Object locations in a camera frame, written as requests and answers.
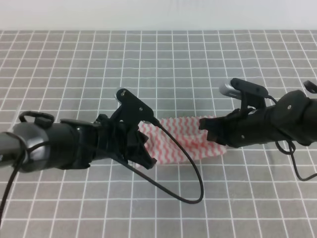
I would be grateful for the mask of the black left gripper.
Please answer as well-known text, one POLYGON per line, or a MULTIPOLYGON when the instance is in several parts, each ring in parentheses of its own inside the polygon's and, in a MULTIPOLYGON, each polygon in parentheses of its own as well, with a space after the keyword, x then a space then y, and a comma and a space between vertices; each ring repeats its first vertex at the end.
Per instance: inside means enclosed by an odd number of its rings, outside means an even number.
POLYGON ((97 124, 99 152, 95 152, 95 159, 112 158, 116 155, 125 163, 133 162, 145 169, 151 169, 157 162, 145 148, 148 137, 139 131, 138 127, 129 128, 121 121, 108 118, 100 114, 94 121, 97 124))

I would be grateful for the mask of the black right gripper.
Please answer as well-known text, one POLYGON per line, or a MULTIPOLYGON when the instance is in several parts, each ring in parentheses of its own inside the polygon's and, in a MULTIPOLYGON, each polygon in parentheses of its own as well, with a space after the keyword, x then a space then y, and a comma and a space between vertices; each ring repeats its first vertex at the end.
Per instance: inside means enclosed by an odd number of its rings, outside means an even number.
POLYGON ((233 148, 266 143, 263 135, 262 115, 254 109, 235 109, 218 118, 199 119, 199 130, 208 130, 207 141, 233 148))

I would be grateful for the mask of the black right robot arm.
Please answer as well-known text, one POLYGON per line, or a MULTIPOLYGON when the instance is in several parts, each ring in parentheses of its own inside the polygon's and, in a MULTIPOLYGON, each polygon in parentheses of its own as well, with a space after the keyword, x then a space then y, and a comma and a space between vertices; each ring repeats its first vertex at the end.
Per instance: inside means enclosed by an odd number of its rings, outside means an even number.
POLYGON ((202 118, 199 129, 207 140, 233 148, 278 141, 309 146, 317 140, 317 101, 301 90, 288 92, 273 106, 263 86, 233 78, 220 87, 222 95, 241 101, 241 107, 216 118, 202 118))

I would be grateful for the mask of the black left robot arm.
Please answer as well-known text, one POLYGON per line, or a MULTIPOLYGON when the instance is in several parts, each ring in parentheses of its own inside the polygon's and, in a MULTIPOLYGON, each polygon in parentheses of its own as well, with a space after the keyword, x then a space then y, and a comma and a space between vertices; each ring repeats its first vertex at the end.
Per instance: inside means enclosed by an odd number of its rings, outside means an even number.
POLYGON ((0 165, 23 173, 57 168, 83 170, 95 160, 118 159, 151 169, 157 162, 145 148, 138 126, 100 114, 94 122, 54 121, 50 114, 25 111, 20 123, 0 134, 0 165))

